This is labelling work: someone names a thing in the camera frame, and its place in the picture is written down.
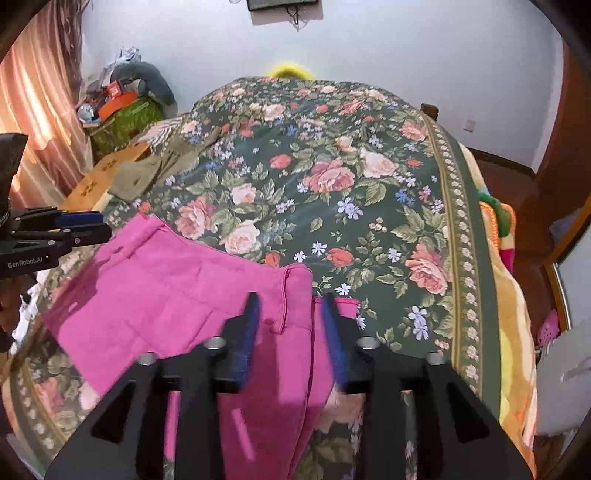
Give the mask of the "floral green bedspread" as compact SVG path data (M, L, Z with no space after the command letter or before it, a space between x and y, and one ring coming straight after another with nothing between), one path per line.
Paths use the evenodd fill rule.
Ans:
M130 201L182 237L260 264L300 264L317 294L357 299L390 349L448 355L492 409L501 395L494 272L459 143L398 96L351 82L242 78L155 143L188 167Z

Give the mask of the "grey plush pillow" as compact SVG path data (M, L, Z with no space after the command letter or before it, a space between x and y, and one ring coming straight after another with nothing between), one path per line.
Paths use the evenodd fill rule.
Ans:
M163 106L175 103L174 94L159 70L142 61L125 62L117 65L110 76L112 82L121 85L136 84L140 96L149 96Z

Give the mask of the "pink slipper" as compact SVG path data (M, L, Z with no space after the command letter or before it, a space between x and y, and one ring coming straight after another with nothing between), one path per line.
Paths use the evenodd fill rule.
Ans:
M560 334L560 320L558 313L552 309L537 332L537 345L544 348L552 343Z

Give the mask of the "green storage box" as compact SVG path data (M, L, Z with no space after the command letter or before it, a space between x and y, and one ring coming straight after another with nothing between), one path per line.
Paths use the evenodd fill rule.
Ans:
M94 162L124 148L149 125L164 118L161 107L149 97L140 97L113 113L98 127L88 129Z

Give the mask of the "wooden bedpost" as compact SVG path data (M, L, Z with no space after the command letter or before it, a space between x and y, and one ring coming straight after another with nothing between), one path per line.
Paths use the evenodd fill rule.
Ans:
M421 111L425 113L427 116L429 116L433 121L438 120L439 108L436 105L422 103Z

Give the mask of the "pink striped curtain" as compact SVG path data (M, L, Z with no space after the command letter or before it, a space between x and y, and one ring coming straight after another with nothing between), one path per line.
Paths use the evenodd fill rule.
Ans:
M93 166L76 113L86 1L50 1L1 61L1 131L27 145L12 180L14 207L58 206Z

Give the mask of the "orange yellow blanket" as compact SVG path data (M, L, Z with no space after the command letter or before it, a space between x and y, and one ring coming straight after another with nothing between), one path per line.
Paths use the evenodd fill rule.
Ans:
M537 373L531 320L521 286L513 276L517 217L513 208L488 191L473 153L462 146L479 194L489 257L492 262L500 338L500 425L525 460L537 467L533 451L538 418Z

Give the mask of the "wooden door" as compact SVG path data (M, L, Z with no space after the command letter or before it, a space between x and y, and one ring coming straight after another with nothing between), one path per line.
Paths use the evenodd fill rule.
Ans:
M590 194L590 73L563 48L563 80L553 129L536 185L557 216L583 206Z

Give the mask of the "orange box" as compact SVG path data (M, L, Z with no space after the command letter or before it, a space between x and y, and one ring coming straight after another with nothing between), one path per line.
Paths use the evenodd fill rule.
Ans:
M122 93L121 95L111 98L104 103L104 105L98 110L98 116L101 121L107 120L112 114L118 110L126 107L133 103L138 98L134 91Z

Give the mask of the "wall socket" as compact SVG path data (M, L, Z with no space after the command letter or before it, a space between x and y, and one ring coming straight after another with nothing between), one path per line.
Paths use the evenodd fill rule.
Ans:
M468 119L465 122L464 130L467 132L473 133L475 130L475 126L476 126L476 121L472 120L472 119Z

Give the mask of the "striped blanket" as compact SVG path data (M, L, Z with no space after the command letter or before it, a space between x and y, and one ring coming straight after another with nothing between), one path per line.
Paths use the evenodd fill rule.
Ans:
M157 121L148 126L144 131L134 137L129 144L146 144L151 150L164 145L170 136L181 126L184 116Z

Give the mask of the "yellow bed footboard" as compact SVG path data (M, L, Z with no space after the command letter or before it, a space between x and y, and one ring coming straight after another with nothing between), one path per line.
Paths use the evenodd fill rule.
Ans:
M271 68L267 74L270 78L294 78L298 80L314 80L315 76L310 71L294 63L281 63Z

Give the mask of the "small wall monitor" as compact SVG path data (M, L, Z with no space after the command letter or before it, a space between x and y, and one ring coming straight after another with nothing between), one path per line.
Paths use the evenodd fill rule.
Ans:
M249 11L263 11L274 8L291 8L318 4L318 0L246 0Z

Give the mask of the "olive green folded pants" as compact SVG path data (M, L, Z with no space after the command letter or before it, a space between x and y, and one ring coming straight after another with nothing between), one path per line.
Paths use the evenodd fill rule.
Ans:
M152 154L142 160L122 165L110 185L108 193L122 201L132 203L153 185L161 185L170 177L188 171L198 163L198 157L211 147L221 134L221 127L214 127L197 144L177 137L169 144L169 150Z

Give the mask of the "pink pants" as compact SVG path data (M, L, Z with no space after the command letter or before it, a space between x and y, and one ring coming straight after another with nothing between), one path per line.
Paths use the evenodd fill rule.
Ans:
M332 391L322 302L308 267L270 267L138 214L61 290L44 323L81 376L106 393L140 354L189 352L260 300L245 389L218 399L230 479L294 475Z

